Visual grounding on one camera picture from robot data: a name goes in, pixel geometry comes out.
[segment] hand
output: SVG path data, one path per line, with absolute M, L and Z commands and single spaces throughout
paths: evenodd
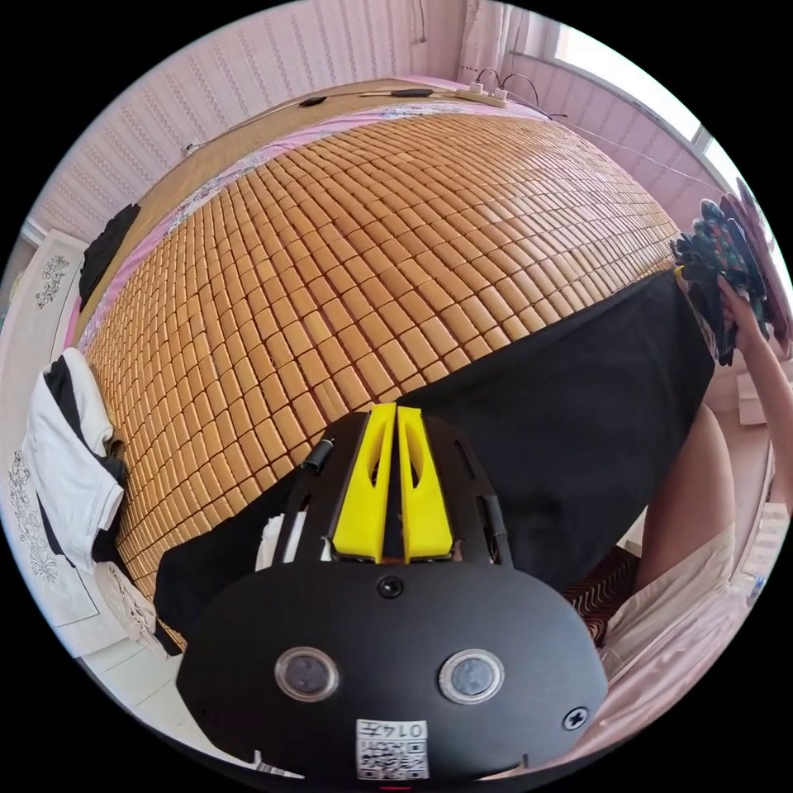
M 721 290 L 721 313 L 724 329 L 729 330 L 733 323 L 738 326 L 735 346 L 744 356 L 757 343 L 764 343 L 757 317 L 749 305 L 749 301 L 741 297 L 728 283 L 723 275 L 719 275 Z

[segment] wall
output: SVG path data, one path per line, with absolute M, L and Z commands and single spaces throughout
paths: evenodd
M 510 72 L 528 77 L 542 109 L 566 113 L 567 119 L 560 121 L 630 173 L 681 230 L 691 229 L 703 198 L 718 201 L 723 194 L 707 168 L 679 139 L 598 83 L 563 66 L 522 55 L 507 57 L 502 76 Z M 512 79 L 507 87 L 534 102 L 534 92 L 525 81 Z
M 182 159 L 184 146 L 268 107 L 375 78 L 454 79 L 464 18 L 463 0 L 301 0 L 246 17 L 123 93 L 71 149 L 30 215 L 45 230 L 89 242 Z
M 8 256 L 6 267 L 2 271 L 2 279 L 0 279 L 0 316 L 5 314 L 8 308 L 14 282 L 31 263 L 35 253 L 36 248 L 31 243 L 22 237 L 17 238 L 17 242 Z

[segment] window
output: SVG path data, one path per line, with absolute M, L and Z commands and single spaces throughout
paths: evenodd
M 741 177 L 741 172 L 735 167 L 735 163 L 727 155 L 719 142 L 711 139 L 710 143 L 705 148 L 705 157 L 711 165 L 721 174 L 721 178 L 729 185 L 729 189 L 738 195 L 738 177 Z M 771 227 L 768 224 L 768 219 L 762 214 L 760 209 L 760 217 L 766 227 L 766 237 L 771 242 L 771 259 L 779 273 L 782 286 L 785 289 L 785 294 L 791 307 L 793 307 L 793 283 L 791 276 L 788 273 L 785 260 L 782 258 L 779 247 L 776 245 L 776 237 L 774 237 Z
M 636 98 L 688 140 L 699 130 L 699 119 L 656 79 L 586 33 L 562 25 L 556 57 Z

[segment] curtain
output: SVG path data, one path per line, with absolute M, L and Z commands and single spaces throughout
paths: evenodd
M 483 69 L 502 71 L 509 51 L 515 47 L 524 12 L 491 0 L 468 0 L 466 5 L 458 82 L 470 84 Z M 479 82 L 488 90 L 497 88 L 492 71 L 483 74 Z

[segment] yellow bracket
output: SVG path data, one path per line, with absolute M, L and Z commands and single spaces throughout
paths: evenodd
M 340 556 L 382 560 L 396 413 L 396 405 L 376 405 L 369 415 L 333 534 Z
M 421 411 L 400 407 L 397 418 L 405 562 L 448 556 L 452 530 Z

